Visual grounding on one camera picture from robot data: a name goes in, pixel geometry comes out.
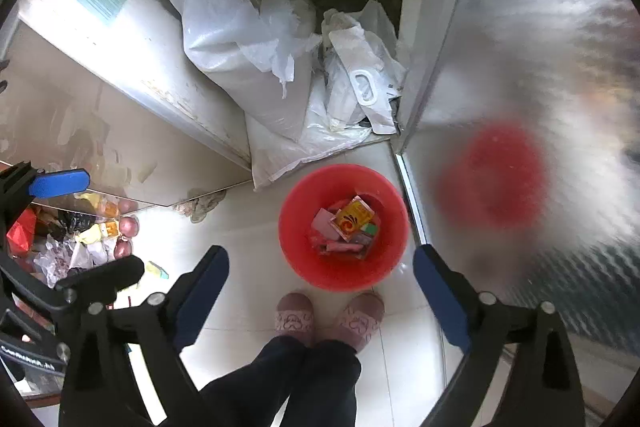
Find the red bag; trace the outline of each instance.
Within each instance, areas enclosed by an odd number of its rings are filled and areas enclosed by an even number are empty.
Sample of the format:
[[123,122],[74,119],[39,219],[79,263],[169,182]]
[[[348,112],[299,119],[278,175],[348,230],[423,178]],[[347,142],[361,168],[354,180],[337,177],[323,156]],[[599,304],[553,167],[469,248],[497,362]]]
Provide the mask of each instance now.
[[36,231],[36,214],[27,208],[15,221],[6,235],[9,248],[14,255],[24,256],[31,250],[33,236]]

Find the textured glass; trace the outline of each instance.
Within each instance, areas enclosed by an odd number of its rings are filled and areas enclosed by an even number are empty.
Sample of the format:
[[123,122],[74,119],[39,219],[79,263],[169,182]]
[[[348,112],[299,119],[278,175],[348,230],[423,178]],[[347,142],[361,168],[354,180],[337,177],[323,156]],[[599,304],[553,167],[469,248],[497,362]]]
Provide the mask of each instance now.
[[452,268],[636,355],[639,72],[630,0],[459,0],[405,152]]

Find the white plastic bag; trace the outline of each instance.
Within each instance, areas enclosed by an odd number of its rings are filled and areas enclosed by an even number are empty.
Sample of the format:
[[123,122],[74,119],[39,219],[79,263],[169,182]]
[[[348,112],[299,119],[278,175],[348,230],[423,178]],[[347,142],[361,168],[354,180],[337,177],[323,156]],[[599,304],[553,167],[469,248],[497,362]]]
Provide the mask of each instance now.
[[170,0],[184,52],[248,114],[298,139],[310,85],[316,11],[309,0]]
[[273,134],[249,115],[246,116],[256,189],[270,185],[301,163],[352,149],[369,136],[371,129],[367,127],[332,131],[324,108],[324,97],[324,78],[321,73],[314,73],[305,124],[297,143]]
[[369,118],[377,134],[393,134],[393,121],[389,100],[400,95],[406,70],[390,54],[396,48],[393,25],[377,1],[369,0],[361,12],[347,14],[328,10],[322,22],[322,40],[327,56],[338,55],[348,73],[353,94],[339,68],[327,67],[331,78],[327,112],[332,128],[346,127],[353,122],[351,105],[355,98]]

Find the white bag handle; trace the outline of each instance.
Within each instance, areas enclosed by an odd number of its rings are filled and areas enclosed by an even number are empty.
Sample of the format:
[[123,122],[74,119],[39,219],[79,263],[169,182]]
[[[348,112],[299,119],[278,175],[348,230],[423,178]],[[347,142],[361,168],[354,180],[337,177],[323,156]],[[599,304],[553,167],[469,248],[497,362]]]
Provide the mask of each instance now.
[[[353,91],[356,94],[356,98],[358,99],[358,103],[362,107],[369,107],[370,105],[375,104],[378,101],[378,88],[376,87],[376,82],[374,80],[373,75],[378,74],[377,71],[372,70],[353,70],[349,73],[349,80],[351,82],[351,86],[353,86]],[[356,78],[358,76],[363,76],[367,79],[369,83],[369,87],[371,89],[371,97],[369,99],[364,98],[364,93],[361,92],[360,86],[358,85],[358,81]]]

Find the tiled floor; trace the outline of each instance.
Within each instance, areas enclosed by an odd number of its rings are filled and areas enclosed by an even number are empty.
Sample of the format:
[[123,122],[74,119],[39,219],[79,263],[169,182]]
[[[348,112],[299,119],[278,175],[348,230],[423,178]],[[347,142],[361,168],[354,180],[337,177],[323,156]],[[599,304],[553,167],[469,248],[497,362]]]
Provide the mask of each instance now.
[[[319,328],[327,328],[350,299],[349,294],[322,291],[300,279],[282,255],[277,232],[280,206],[293,185],[319,166],[346,162],[373,168],[400,187],[388,142],[380,142],[305,166],[261,192],[254,192],[250,184],[232,188],[197,225],[168,208],[138,213],[140,234],[134,240],[134,252],[162,266],[170,278],[145,276],[134,304],[152,291],[168,290],[178,275],[193,269],[210,245],[222,245],[228,251],[228,280],[198,341],[182,352],[198,388],[254,358],[273,335],[273,311],[285,293],[302,290],[309,295]],[[420,425],[443,390],[439,328],[415,282],[413,251],[411,239],[400,264],[375,286],[385,300],[386,317],[380,333],[359,355],[357,426]],[[134,351],[132,359],[140,371],[140,352]],[[158,423],[164,413],[148,391],[148,380],[142,387],[152,419]]]

